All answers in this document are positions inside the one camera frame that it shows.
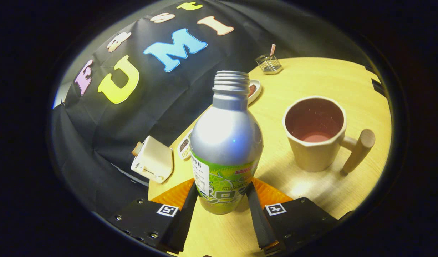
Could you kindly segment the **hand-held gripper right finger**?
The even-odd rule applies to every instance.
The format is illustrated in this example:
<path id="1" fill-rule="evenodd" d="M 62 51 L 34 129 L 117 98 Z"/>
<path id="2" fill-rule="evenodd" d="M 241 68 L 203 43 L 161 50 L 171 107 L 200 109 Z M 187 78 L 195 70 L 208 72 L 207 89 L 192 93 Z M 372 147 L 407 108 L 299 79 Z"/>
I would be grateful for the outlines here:
<path id="1" fill-rule="evenodd" d="M 266 255 L 294 253 L 339 223 L 307 197 L 294 200 L 260 179 L 252 179 L 246 195 L 258 246 Z"/>

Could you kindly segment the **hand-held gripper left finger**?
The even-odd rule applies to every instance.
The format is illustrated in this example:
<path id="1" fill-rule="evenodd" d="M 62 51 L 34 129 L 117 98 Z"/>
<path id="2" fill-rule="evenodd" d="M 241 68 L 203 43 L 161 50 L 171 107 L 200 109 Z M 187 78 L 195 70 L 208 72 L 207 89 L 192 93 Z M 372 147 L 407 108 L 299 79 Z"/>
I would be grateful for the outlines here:
<path id="1" fill-rule="evenodd" d="M 192 178 L 152 200 L 133 200 L 108 222 L 142 244 L 178 254 L 184 250 L 197 198 Z"/>

